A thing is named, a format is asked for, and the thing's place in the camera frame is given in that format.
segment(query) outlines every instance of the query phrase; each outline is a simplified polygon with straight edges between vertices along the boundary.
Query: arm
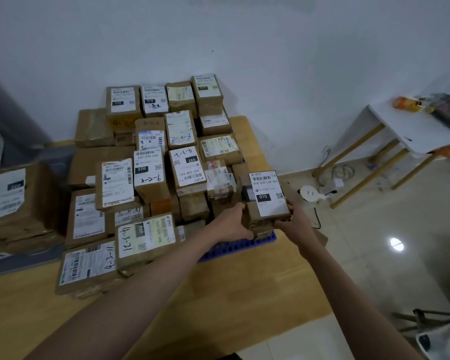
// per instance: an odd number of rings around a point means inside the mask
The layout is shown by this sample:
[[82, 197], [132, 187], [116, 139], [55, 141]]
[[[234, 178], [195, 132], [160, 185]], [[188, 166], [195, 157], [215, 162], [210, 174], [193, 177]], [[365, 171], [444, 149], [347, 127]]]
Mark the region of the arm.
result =
[[292, 205], [292, 220], [276, 221], [275, 227], [298, 246], [300, 254], [312, 266], [354, 358], [422, 359], [320, 244], [300, 204], [293, 202]]
[[240, 223], [244, 207], [237, 203], [224, 210], [175, 250], [82, 309], [25, 360], [123, 358], [203, 254], [217, 242], [253, 238]]

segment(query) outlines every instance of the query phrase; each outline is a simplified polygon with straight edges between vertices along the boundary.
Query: human hand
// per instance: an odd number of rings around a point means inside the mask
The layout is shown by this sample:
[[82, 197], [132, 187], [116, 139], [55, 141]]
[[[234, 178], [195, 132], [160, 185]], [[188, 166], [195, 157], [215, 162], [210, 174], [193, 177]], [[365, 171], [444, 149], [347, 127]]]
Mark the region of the human hand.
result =
[[293, 207], [293, 217], [290, 221], [275, 221], [273, 226], [282, 230], [288, 239], [298, 246], [300, 254], [305, 259], [310, 259], [324, 247], [318, 241], [313, 232], [312, 224], [298, 202], [287, 203]]
[[232, 242], [240, 239], [253, 239], [253, 232], [242, 225], [242, 214], [245, 205], [238, 202], [232, 208], [227, 208], [212, 222], [205, 226], [207, 234], [214, 243]]

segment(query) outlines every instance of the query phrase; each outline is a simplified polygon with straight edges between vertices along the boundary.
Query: forearm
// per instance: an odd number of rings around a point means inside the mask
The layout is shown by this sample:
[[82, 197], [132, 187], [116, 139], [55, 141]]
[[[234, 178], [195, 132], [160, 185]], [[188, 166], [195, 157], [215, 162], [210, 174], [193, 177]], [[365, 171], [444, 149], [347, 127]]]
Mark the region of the forearm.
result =
[[205, 227], [73, 316], [30, 359], [121, 359], [215, 240]]
[[318, 249], [310, 257], [308, 261], [356, 360], [421, 359], [326, 249]]

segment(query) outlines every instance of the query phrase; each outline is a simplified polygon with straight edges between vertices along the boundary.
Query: white wall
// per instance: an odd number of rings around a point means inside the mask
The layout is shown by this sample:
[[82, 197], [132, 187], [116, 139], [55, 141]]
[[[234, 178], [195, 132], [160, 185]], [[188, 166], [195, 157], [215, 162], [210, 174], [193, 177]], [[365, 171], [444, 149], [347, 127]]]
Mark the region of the white wall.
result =
[[202, 72], [275, 169], [311, 168], [369, 102], [450, 80], [450, 0], [0, 0], [0, 84], [53, 140], [106, 86]]

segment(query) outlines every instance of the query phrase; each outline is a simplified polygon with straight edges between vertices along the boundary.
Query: wooden stool leg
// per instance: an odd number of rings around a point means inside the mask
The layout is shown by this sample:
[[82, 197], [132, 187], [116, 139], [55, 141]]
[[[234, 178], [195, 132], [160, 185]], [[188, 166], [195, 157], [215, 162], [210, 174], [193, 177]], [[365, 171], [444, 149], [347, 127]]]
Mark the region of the wooden stool leg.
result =
[[380, 123], [378, 126], [374, 127], [372, 130], [367, 132], [365, 135], [363, 135], [361, 138], [359, 138], [355, 143], [350, 145], [348, 148], [346, 148], [344, 151], [342, 151], [340, 154], [338, 154], [336, 157], [334, 157], [332, 160], [330, 160], [328, 163], [326, 163], [324, 166], [319, 166], [317, 169], [315, 169], [312, 173], [312, 176], [315, 178], [320, 177], [320, 175], [330, 167], [332, 167], [336, 162], [338, 162], [340, 159], [345, 157], [350, 152], [357, 149], [360, 145], [362, 145], [364, 142], [366, 142], [368, 139], [370, 139], [372, 136], [377, 135], [385, 125], [383, 123]]
[[405, 183], [407, 183], [409, 180], [411, 180], [414, 176], [416, 176], [422, 169], [424, 169], [427, 165], [432, 163], [436, 158], [438, 158], [441, 154], [446, 152], [450, 149], [450, 146], [446, 146], [444, 148], [438, 149], [432, 153], [428, 158], [426, 158], [423, 162], [421, 162], [419, 165], [417, 165], [410, 173], [405, 175], [401, 180], [399, 180], [397, 183], [395, 183], [394, 186], [392, 186], [392, 190], [396, 190], [398, 187], [403, 186]]
[[377, 178], [379, 175], [384, 173], [386, 170], [390, 169], [396, 162], [398, 162], [400, 159], [405, 157], [408, 154], [407, 149], [402, 149], [398, 153], [396, 153], [393, 157], [391, 157], [389, 160], [387, 160], [382, 166], [375, 169], [369, 176], [367, 176], [363, 181], [358, 183], [354, 188], [349, 190], [347, 193], [345, 193], [342, 197], [340, 197], [336, 202], [332, 203], [330, 205], [331, 209], [336, 208], [338, 205], [340, 205], [343, 201], [360, 191], [363, 187], [365, 187], [367, 184], [372, 182], [375, 178]]
[[374, 156], [370, 157], [368, 162], [370, 164], [377, 164], [381, 158], [383, 158], [387, 153], [391, 152], [400, 141], [397, 138], [394, 138], [392, 141], [390, 141], [387, 145], [385, 145], [383, 148], [378, 151]]

